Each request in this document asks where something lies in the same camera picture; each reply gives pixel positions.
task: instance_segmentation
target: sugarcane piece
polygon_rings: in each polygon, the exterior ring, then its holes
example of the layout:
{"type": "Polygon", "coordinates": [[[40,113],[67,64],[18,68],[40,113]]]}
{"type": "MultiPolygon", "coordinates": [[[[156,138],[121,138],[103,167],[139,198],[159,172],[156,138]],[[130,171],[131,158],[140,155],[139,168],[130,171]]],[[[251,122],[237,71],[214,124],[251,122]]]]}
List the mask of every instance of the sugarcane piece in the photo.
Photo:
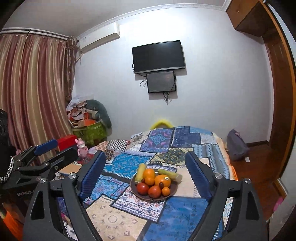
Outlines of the sugarcane piece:
{"type": "Polygon", "coordinates": [[[158,174],[164,174],[167,175],[171,180],[176,181],[177,183],[180,183],[182,181],[183,176],[181,174],[167,171],[164,169],[158,169],[157,170],[158,174]]]}
{"type": "Polygon", "coordinates": [[[135,184],[136,185],[142,181],[143,172],[145,171],[145,169],[146,169],[146,164],[140,163],[139,167],[138,167],[138,170],[137,170],[136,177],[135,177],[135,184]]]}

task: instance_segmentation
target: green storage bin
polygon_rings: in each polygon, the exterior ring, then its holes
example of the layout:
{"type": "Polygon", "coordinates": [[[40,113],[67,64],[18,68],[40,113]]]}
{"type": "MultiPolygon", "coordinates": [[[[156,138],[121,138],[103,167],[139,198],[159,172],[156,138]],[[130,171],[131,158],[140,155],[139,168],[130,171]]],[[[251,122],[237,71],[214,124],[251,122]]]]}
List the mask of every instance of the green storage bin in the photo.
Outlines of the green storage bin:
{"type": "Polygon", "coordinates": [[[94,140],[101,141],[107,137],[106,129],[99,121],[90,126],[73,128],[72,130],[73,134],[84,140],[87,146],[94,146],[94,140]]]}

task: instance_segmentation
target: grey backpack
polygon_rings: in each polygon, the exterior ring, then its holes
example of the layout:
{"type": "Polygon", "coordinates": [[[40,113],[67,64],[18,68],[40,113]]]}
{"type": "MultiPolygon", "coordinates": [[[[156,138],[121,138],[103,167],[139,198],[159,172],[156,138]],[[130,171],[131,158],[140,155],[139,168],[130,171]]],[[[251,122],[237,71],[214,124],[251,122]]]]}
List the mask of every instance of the grey backpack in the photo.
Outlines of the grey backpack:
{"type": "Polygon", "coordinates": [[[227,148],[232,161],[238,161],[249,155],[250,148],[246,145],[239,133],[232,129],[227,135],[227,148]]]}

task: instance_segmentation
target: blue gripper pad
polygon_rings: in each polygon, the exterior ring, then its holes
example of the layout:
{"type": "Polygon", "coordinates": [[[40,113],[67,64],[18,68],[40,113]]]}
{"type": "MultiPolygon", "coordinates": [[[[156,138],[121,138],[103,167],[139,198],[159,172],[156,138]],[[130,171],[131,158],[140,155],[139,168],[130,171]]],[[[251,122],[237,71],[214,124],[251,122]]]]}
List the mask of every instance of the blue gripper pad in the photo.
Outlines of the blue gripper pad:
{"type": "Polygon", "coordinates": [[[57,140],[51,139],[48,142],[38,145],[34,151],[34,154],[35,154],[35,156],[43,155],[44,153],[56,148],[57,145],[58,145],[57,140]]]}
{"type": "Polygon", "coordinates": [[[81,192],[79,197],[81,201],[84,201],[85,198],[89,197],[101,175],[101,172],[106,164],[106,156],[103,151],[97,156],[97,153],[94,155],[95,161],[93,162],[88,173],[84,176],[84,179],[81,181],[81,192]]]}
{"type": "Polygon", "coordinates": [[[210,183],[204,173],[202,172],[199,164],[202,164],[195,153],[191,154],[191,151],[187,152],[185,155],[185,165],[188,172],[198,190],[200,196],[206,199],[208,202],[212,199],[212,194],[210,192],[210,183]]]}

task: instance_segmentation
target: pink bunny figurine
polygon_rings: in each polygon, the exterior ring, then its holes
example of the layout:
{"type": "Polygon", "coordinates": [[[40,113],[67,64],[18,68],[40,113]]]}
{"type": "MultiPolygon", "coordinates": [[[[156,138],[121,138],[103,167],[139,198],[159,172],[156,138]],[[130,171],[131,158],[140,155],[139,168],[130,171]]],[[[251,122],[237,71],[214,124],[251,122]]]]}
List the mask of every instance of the pink bunny figurine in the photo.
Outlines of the pink bunny figurine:
{"type": "Polygon", "coordinates": [[[85,146],[85,142],[84,140],[82,140],[81,138],[75,139],[75,142],[77,143],[78,146],[78,156],[81,158],[86,158],[87,152],[88,152],[88,148],[87,146],[85,146]]]}

